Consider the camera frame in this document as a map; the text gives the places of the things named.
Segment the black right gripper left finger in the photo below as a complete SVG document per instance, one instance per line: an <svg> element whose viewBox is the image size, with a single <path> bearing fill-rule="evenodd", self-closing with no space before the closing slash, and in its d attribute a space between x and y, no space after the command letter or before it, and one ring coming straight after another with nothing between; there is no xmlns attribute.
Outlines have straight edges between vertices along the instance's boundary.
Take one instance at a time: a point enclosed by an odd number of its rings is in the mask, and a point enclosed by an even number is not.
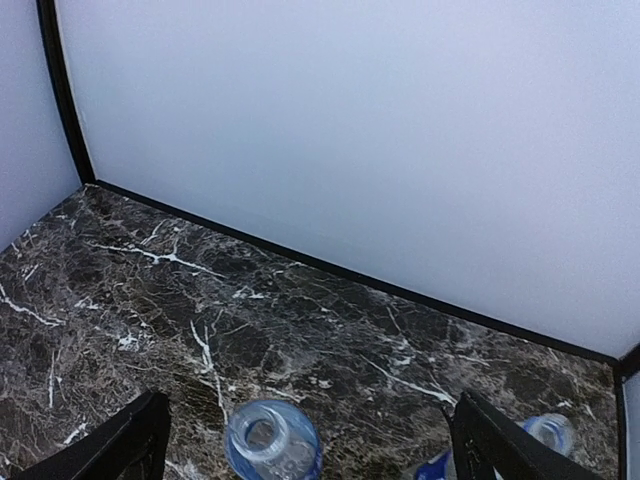
<svg viewBox="0 0 640 480"><path fill-rule="evenodd" d="M169 398L147 391L91 434L15 479L161 479L171 428Z"/></svg>

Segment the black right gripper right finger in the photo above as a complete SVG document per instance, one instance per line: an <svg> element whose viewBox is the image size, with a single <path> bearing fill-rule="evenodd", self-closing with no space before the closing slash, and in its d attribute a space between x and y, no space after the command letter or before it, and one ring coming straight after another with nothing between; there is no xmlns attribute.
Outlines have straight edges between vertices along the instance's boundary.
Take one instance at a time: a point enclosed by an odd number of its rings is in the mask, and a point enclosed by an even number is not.
<svg viewBox="0 0 640 480"><path fill-rule="evenodd" d="M450 420L450 433L459 479L599 478L544 446L473 391L461 394Z"/></svg>

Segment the pepsi bottle blue cap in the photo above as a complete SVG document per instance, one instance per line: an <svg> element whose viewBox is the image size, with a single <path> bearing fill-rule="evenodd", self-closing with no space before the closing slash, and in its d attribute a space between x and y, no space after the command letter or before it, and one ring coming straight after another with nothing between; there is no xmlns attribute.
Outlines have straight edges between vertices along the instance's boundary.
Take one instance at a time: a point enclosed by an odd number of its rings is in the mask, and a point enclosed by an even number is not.
<svg viewBox="0 0 640 480"><path fill-rule="evenodd" d="M546 413L519 421L518 425L547 448L569 457L574 448L574 427L564 415ZM453 451L443 451L431 460L416 464L401 476L408 480L454 480L457 478Z"/></svg>

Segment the blue label water bottle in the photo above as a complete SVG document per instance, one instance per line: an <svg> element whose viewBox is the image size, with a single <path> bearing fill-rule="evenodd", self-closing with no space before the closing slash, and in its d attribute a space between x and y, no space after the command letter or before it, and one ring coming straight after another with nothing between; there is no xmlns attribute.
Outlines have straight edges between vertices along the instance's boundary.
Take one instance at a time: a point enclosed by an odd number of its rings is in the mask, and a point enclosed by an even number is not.
<svg viewBox="0 0 640 480"><path fill-rule="evenodd" d="M321 440L311 420L280 400L254 400L229 417L225 455L242 479L318 479Z"/></svg>

